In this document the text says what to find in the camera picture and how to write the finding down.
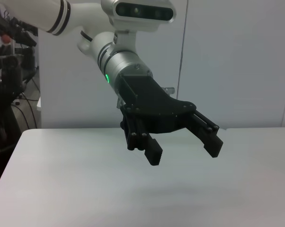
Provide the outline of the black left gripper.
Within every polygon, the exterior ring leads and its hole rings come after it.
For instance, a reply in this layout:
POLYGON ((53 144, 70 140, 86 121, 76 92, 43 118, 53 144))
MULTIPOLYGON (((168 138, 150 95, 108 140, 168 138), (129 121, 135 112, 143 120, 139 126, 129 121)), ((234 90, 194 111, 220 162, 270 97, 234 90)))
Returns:
POLYGON ((119 95, 125 102, 120 126, 127 149, 144 151, 150 165, 158 166, 163 152, 150 133, 170 133, 185 127, 200 139, 211 157, 218 157, 223 146, 217 136, 220 127, 196 111, 193 103, 170 97, 151 76, 121 76, 119 95))

